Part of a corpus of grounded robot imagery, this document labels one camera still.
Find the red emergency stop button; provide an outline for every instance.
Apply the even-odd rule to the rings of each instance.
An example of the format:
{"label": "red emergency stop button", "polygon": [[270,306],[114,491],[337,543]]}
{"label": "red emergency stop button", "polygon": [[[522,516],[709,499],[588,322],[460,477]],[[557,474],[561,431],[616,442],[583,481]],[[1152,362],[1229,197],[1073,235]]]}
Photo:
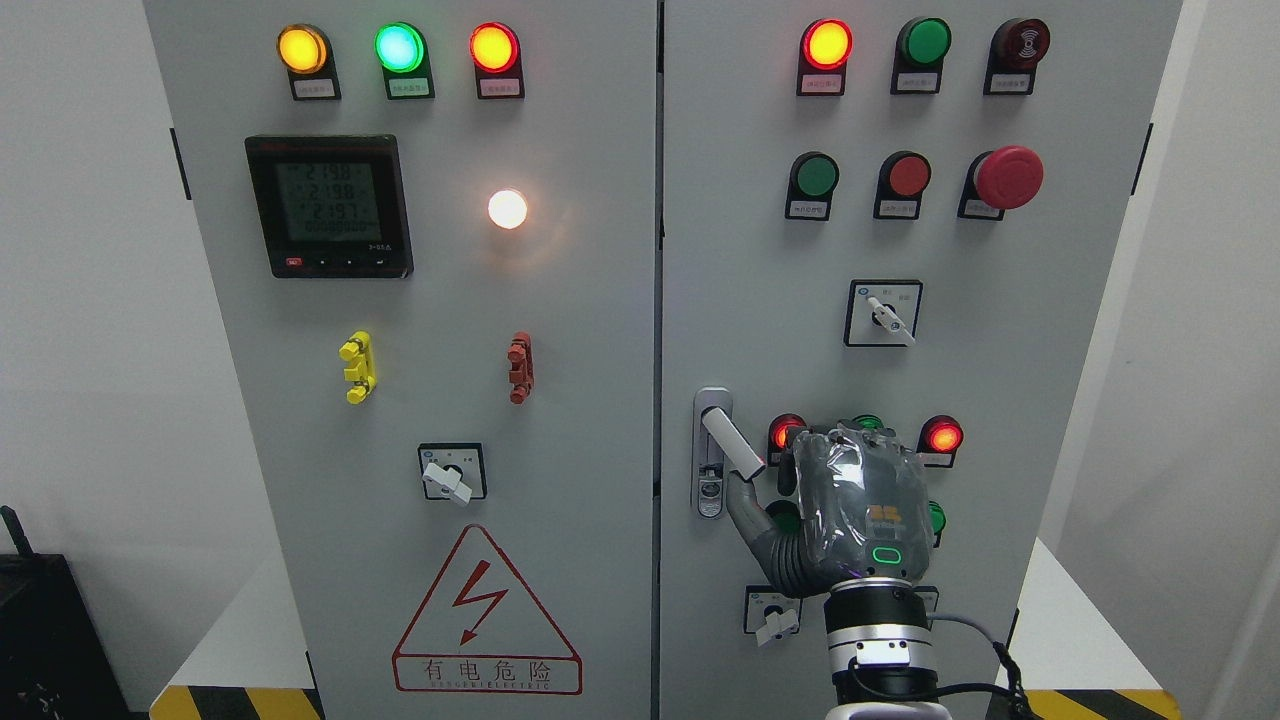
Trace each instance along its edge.
{"label": "red emergency stop button", "polygon": [[1048,55],[1050,40],[1044,20],[1012,19],[996,31],[996,58],[1010,70],[1033,70]]}
{"label": "red emergency stop button", "polygon": [[1044,163],[1034,150],[1010,145],[979,163],[973,182],[983,202],[997,210],[1014,210],[1039,193]]}

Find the logo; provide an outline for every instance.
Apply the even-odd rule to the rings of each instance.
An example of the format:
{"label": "logo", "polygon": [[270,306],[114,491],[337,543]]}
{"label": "logo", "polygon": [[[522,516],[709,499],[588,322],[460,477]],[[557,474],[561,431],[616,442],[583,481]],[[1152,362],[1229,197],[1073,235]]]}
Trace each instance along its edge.
{"label": "logo", "polygon": [[1036,45],[1039,42],[1039,31],[1033,28],[1027,28],[1023,31],[1023,50],[1018,54],[1019,58],[1024,60],[1030,60],[1039,54],[1039,49]]}

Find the lcd display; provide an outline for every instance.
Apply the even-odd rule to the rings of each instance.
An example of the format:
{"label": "lcd display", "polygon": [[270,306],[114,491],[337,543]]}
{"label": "lcd display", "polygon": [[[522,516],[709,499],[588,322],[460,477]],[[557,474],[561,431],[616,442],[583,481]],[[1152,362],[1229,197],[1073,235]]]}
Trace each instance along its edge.
{"label": "lcd display", "polygon": [[379,242],[369,163],[280,163],[280,204],[293,242]]}

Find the illuminated light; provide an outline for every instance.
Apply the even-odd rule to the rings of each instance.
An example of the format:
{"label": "illuminated light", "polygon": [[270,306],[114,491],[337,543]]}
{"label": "illuminated light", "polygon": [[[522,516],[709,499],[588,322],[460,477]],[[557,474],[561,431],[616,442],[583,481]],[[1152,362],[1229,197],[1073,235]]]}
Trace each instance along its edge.
{"label": "illuminated light", "polygon": [[801,47],[810,65],[833,70],[844,65],[854,51],[854,31],[844,20],[818,20],[805,31]]}
{"label": "illuminated light", "polygon": [[422,35],[410,24],[383,26],[374,38],[374,51],[384,68],[393,73],[411,73],[422,64],[426,45]]}
{"label": "illuminated light", "polygon": [[960,429],[960,425],[943,420],[929,428],[925,442],[929,443],[933,452],[948,455],[964,442],[964,430]]}
{"label": "illuminated light", "polygon": [[502,229],[516,229],[529,217],[529,202],[518,190],[499,190],[489,199],[489,219]]}
{"label": "illuminated light", "polygon": [[316,73],[329,61],[329,44],[324,33],[311,26],[288,26],[275,41],[280,61],[300,76]]}
{"label": "illuminated light", "polygon": [[854,418],[854,424],[864,430],[883,430],[884,420],[881,420],[876,415],[859,415]]}
{"label": "illuminated light", "polygon": [[901,565],[902,564],[902,551],[896,547],[873,547],[872,560],[879,562],[881,565]]}
{"label": "illuminated light", "polygon": [[485,23],[471,33],[471,59],[486,73],[504,73],[520,56],[520,41],[509,27]]}
{"label": "illuminated light", "polygon": [[800,415],[778,415],[769,424],[769,442],[773,443],[774,450],[786,450],[787,447],[787,433],[794,428],[804,428],[806,423]]}

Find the red indicator light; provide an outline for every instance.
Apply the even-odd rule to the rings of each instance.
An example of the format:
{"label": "red indicator light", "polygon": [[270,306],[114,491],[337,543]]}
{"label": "red indicator light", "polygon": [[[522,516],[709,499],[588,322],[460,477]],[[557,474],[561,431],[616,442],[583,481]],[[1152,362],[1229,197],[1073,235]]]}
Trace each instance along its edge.
{"label": "red indicator light", "polygon": [[833,70],[854,51],[854,31],[845,20],[828,18],[809,26],[800,44],[804,59],[819,70]]}
{"label": "red indicator light", "polygon": [[964,429],[955,418],[938,415],[924,424],[924,445],[931,452],[951,455],[964,442]]}
{"label": "red indicator light", "polygon": [[787,447],[787,433],[795,428],[804,428],[806,423],[800,415],[778,415],[769,423],[769,442],[773,450],[782,451]]}
{"label": "red indicator light", "polygon": [[520,58],[516,33],[502,23],[484,23],[471,33],[471,59],[486,73],[504,73]]}

